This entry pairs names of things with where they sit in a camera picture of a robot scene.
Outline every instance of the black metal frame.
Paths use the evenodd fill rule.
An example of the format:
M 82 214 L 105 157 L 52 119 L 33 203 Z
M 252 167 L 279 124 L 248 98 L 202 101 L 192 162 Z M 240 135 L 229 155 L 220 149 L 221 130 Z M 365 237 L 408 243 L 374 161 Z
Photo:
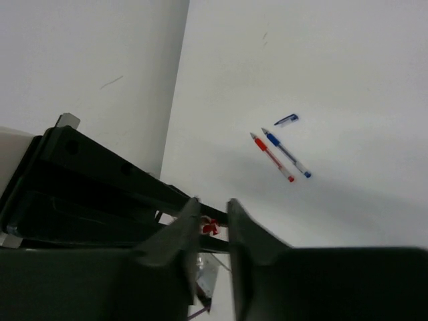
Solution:
M 2 195 L 0 228 L 27 246 L 133 247 L 165 227 L 157 211 L 177 216 L 188 200 L 72 127 L 54 127 L 33 139 Z M 227 225 L 224 212 L 201 211 Z M 201 247 L 228 251 L 206 235 Z
M 133 249 L 0 251 L 0 320 L 187 319 L 201 204 Z
M 236 320 L 428 320 L 428 253 L 297 249 L 227 206 Z

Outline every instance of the pen grip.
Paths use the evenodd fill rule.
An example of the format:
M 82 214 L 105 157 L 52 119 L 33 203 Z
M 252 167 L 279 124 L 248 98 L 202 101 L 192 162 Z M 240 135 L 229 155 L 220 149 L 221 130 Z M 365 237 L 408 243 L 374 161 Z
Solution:
M 281 144 L 281 142 L 278 139 L 276 139 L 276 137 L 271 133 L 267 134 L 266 137 L 268 140 L 270 140 L 272 144 L 274 144 L 274 146 L 278 146 L 279 144 Z

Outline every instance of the white wall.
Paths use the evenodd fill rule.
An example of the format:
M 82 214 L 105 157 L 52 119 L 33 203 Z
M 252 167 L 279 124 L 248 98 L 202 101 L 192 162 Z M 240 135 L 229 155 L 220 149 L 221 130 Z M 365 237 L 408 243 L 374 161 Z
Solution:
M 71 112 L 81 132 L 158 176 L 188 5 L 1 1 L 0 126 L 41 134 Z
M 428 247 L 428 2 L 191 1 L 161 178 L 292 245 Z M 313 172 L 290 184 L 249 132 Z M 212 318 L 232 320 L 219 280 Z

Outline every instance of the pen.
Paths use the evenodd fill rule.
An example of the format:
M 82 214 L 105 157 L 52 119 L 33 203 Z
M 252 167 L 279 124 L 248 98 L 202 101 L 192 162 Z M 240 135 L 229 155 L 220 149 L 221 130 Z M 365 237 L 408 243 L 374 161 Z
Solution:
M 293 175 L 291 175 L 290 172 L 287 171 L 285 166 L 280 162 L 280 160 L 278 158 L 276 158 L 274 154 L 272 154 L 272 152 L 265 145 L 265 143 L 262 142 L 261 139 L 258 138 L 252 132 L 250 132 L 250 134 L 251 134 L 252 139 L 256 143 L 256 145 L 259 146 L 259 148 L 261 149 L 262 152 L 265 152 L 269 156 L 269 158 L 274 162 L 274 164 L 278 167 L 280 172 L 283 174 L 283 176 L 285 176 L 287 178 L 287 180 L 289 180 L 289 182 L 293 182 L 294 181 Z
M 302 165 L 301 162 L 299 162 L 297 160 L 296 157 L 293 156 L 292 153 L 290 153 L 282 144 L 281 142 L 273 135 L 271 134 L 268 130 L 262 128 L 261 129 L 263 131 L 263 133 L 266 135 L 267 139 L 269 139 L 271 141 L 272 144 L 274 144 L 274 146 L 276 148 L 278 148 L 280 151 L 282 151 L 282 153 L 284 155 L 286 155 L 288 157 L 288 159 L 291 160 L 291 162 L 293 163 L 293 165 L 303 174 L 305 175 L 307 178 L 311 177 L 312 174 L 310 171 L 308 171 L 305 166 Z
M 287 117 L 284 117 L 283 119 L 280 119 L 279 121 L 277 121 L 274 126 L 277 125 L 281 125 L 281 127 L 284 127 L 286 124 L 290 123 L 290 122 L 297 122 L 299 120 L 299 116 L 297 116 L 296 114 L 291 114 Z

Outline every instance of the cable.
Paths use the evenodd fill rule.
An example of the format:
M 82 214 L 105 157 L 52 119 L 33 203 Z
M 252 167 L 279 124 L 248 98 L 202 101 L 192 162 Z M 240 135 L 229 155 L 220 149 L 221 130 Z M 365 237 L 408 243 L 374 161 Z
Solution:
M 205 311 L 207 311 L 210 307 L 209 306 L 205 306 L 203 309 L 200 309 L 198 312 L 195 312 L 194 314 L 190 315 L 187 320 L 192 320 L 194 318 L 196 318 L 198 315 L 204 313 Z
M 227 265 L 225 265 L 222 261 L 220 261 L 220 259 L 219 259 L 217 256 L 215 256 L 215 255 L 213 254 L 213 257 L 215 258 L 215 260 L 216 260 L 217 262 L 219 262 L 219 264 L 220 264 L 221 266 L 223 266 L 227 271 L 229 271 L 229 272 L 230 272 L 230 269 L 227 267 Z

